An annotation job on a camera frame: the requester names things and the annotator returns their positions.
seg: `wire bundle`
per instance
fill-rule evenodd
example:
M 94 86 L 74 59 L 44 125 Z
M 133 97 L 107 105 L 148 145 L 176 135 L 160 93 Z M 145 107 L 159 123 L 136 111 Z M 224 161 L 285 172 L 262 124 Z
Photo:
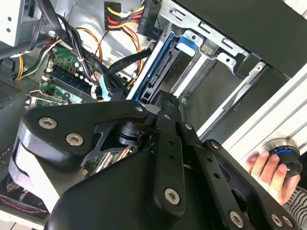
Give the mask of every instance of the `wire bundle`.
M 118 28 L 122 28 L 123 26 L 127 26 L 127 25 L 139 26 L 140 20 L 141 20 L 143 11 L 144 11 L 144 6 L 140 7 L 139 9 L 130 13 L 127 17 L 124 17 L 124 18 L 122 17 L 121 13 L 112 10 L 110 7 L 108 7 L 108 11 L 115 16 L 121 17 L 120 22 L 112 20 L 111 17 L 107 18 L 109 23 L 113 24 L 113 25 L 108 26 L 109 29 L 118 29 Z
M 115 16 L 121 17 L 121 13 L 112 10 L 110 7 L 108 7 L 108 11 L 110 13 L 114 14 Z M 113 24 L 113 25 L 109 25 L 108 27 L 110 29 L 121 28 L 122 32 L 124 32 L 133 41 L 138 53 L 140 53 L 142 51 L 142 48 L 140 46 L 139 38 L 138 38 L 137 34 L 127 26 L 128 25 L 139 26 L 139 24 L 140 24 L 139 22 L 140 22 L 140 19 L 142 17 L 143 11 L 144 11 L 144 6 L 140 7 L 136 11 L 130 13 L 127 17 L 122 18 L 120 20 L 120 22 L 112 20 L 111 17 L 107 18 L 109 23 Z M 142 69 L 143 69 L 143 60 L 141 59 L 141 60 L 138 60 L 138 68 L 136 70 L 138 75 L 141 73 Z

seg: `yellow wire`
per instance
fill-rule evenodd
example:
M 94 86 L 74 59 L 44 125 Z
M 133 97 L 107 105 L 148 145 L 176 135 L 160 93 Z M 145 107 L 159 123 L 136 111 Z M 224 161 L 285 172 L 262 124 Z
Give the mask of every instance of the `yellow wire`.
M 78 27 L 77 30 L 81 30 L 81 31 L 88 33 L 97 42 L 97 46 L 98 46 L 98 50 L 99 50 L 99 60 L 100 60 L 100 62 L 102 62 L 102 57 L 103 57 L 102 56 L 102 48 L 101 48 L 100 42 L 97 39 L 97 37 L 90 30 L 88 30 L 86 28 Z
M 18 75 L 16 77 L 16 81 L 18 81 L 21 76 L 23 75 L 23 69 L 24 69 L 24 59 L 23 56 L 19 56 L 19 71 L 18 71 Z
M 112 14 L 114 14 L 114 15 L 120 17 L 120 13 L 119 13 L 119 12 L 116 12 L 116 11 L 114 11 L 114 10 L 112 10 L 110 7 L 108 7 L 107 10 L 110 11 Z
M 130 13 L 129 15 L 132 15 L 132 14 L 134 14 L 134 13 L 138 13 L 138 12 L 144 10 L 144 8 L 145 8 L 145 7 L 142 6 L 141 8 L 139 8 L 139 9 L 137 9 L 136 11 Z M 109 12 L 111 12 L 112 14 L 114 14 L 114 15 L 116 15 L 116 16 L 118 16 L 118 17 L 121 17 L 119 12 L 116 12 L 116 11 L 112 10 L 110 7 L 108 7 L 107 10 L 108 10 Z
M 142 10 L 144 10 L 144 6 L 142 6 L 141 8 L 139 8 L 139 9 L 137 9 L 136 11 L 134 11 L 134 12 L 132 12 L 132 13 L 130 13 L 129 15 L 132 15 L 133 13 L 137 13 L 137 12 L 140 12 L 140 11 L 142 11 Z
M 136 26 L 138 26 L 139 23 L 137 23 L 137 22 L 126 22 L 126 23 L 123 23 L 121 25 L 109 25 L 108 27 L 110 29 L 117 29 L 117 28 L 121 28 L 121 27 L 123 27 L 125 25 L 136 25 Z

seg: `human hand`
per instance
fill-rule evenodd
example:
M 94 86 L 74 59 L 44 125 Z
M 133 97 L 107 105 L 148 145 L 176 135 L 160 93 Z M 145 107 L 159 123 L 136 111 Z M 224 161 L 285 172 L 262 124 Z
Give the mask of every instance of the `human hand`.
M 278 162 L 278 155 L 269 157 L 269 152 L 264 151 L 246 161 L 246 170 L 280 205 L 283 205 L 293 194 L 300 175 L 285 179 L 287 166 L 278 166 Z

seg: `screw head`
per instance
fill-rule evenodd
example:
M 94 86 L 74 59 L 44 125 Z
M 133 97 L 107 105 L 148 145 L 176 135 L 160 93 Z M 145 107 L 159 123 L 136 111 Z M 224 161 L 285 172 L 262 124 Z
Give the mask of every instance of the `screw head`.
M 218 144 L 216 144 L 214 141 L 211 141 L 211 144 L 212 144 L 212 146 L 215 147 L 216 149 L 219 148 Z
M 283 223 L 282 221 L 278 218 L 278 216 L 276 216 L 275 214 L 271 214 L 272 220 L 274 221 L 274 223 L 279 226 L 282 227 Z
M 168 120 L 171 119 L 171 117 L 170 117 L 169 115 L 167 115 L 167 114 L 164 114 L 164 116 L 165 116 Z
M 291 220 L 289 220 L 288 217 L 283 216 L 283 219 L 284 219 L 284 221 L 285 221 L 291 228 L 293 228 L 293 223 L 291 222 Z
M 139 107 L 139 106 L 136 106 L 135 109 L 136 109 L 137 111 L 139 111 L 139 112 L 143 112 L 143 109 L 142 109 L 141 107 Z
M 186 127 L 187 129 L 189 129 L 189 130 L 192 130 L 192 126 L 191 126 L 190 124 L 188 124 L 188 123 L 185 124 L 185 127 Z
M 57 121 L 51 117 L 40 118 L 38 124 L 45 129 L 54 129 L 58 126 Z
M 53 30 L 49 30 L 49 31 L 48 31 L 48 34 L 49 34 L 49 36 L 51 36 L 51 37 L 56 37 L 56 36 L 57 36 L 56 32 L 54 32 Z
M 238 228 L 243 228 L 244 223 L 242 218 L 240 217 L 239 214 L 237 214 L 235 211 L 231 211 L 229 213 L 229 217 L 231 219 L 231 221 L 238 227 Z
M 164 192 L 165 198 L 171 203 L 172 205 L 177 205 L 180 202 L 179 194 L 172 188 L 167 188 Z
M 72 146 L 80 146 L 84 142 L 83 137 L 76 133 L 69 133 L 66 136 L 66 141 Z

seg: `black cable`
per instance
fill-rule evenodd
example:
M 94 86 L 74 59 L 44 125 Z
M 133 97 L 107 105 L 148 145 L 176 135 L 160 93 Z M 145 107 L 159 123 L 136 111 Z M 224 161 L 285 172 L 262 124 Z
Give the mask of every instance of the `black cable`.
M 62 29 L 62 26 L 58 20 L 57 14 L 54 11 L 54 8 L 50 2 L 50 0 L 35 0 L 39 9 L 41 10 L 43 16 L 50 23 L 54 32 L 56 32 L 57 36 L 64 42 L 68 40 L 65 31 Z
M 158 35 L 158 39 L 157 39 L 157 41 L 159 41 L 159 38 L 160 38 L 160 33 L 161 33 L 161 26 L 160 26 L 160 21 L 159 21 L 159 18 L 157 18 L 157 21 L 158 21 L 158 28 L 159 28 L 159 35 Z
M 115 63 L 113 63 L 108 68 L 106 74 L 104 75 L 104 80 L 105 80 L 107 90 L 110 91 L 112 89 L 112 87 L 110 86 L 110 82 L 109 82 L 110 74 L 117 73 L 127 68 L 129 65 L 133 64 L 134 62 L 148 57 L 151 53 L 152 53 L 151 49 L 148 48 L 146 50 L 141 51 L 140 53 L 132 54 L 130 56 L 124 57 L 123 59 L 118 60 Z
M 36 68 L 38 67 L 38 65 L 39 65 L 39 63 L 40 63 L 40 61 L 41 61 L 41 59 L 42 59 L 42 56 L 43 56 L 44 52 L 45 52 L 47 49 L 48 49 L 48 47 L 44 47 L 44 48 L 41 49 L 41 51 L 40 51 L 40 53 L 39 53 L 39 55 L 38 55 L 38 58 L 37 58 L 37 60 L 36 60 L 36 63 L 35 63 L 32 67 L 30 67 L 28 70 L 26 70 L 25 72 L 23 72 L 23 75 L 30 73 L 32 70 L 34 70 L 34 69 L 36 69 Z
M 30 47 L 28 51 L 32 51 L 36 46 L 38 36 L 40 33 L 40 29 L 42 28 L 43 20 L 44 20 L 44 16 L 40 18 L 40 20 L 37 22 L 35 26 L 35 29 L 33 30 L 33 35 L 32 35 L 32 39 L 31 39 L 31 43 L 30 43 Z

